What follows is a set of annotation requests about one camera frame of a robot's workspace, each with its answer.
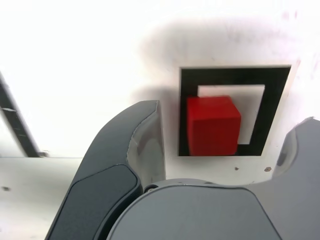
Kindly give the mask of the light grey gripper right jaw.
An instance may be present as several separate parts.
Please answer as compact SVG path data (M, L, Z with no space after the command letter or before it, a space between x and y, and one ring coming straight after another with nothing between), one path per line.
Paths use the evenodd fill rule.
M317 240L320 237L320 122L285 137L268 181L162 184L135 200L110 240Z

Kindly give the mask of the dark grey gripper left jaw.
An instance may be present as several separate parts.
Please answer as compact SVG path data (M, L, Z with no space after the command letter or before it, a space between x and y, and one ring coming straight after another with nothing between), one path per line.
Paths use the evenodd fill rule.
M161 105L144 100L112 118L85 153L46 235L105 240L147 186L166 178Z

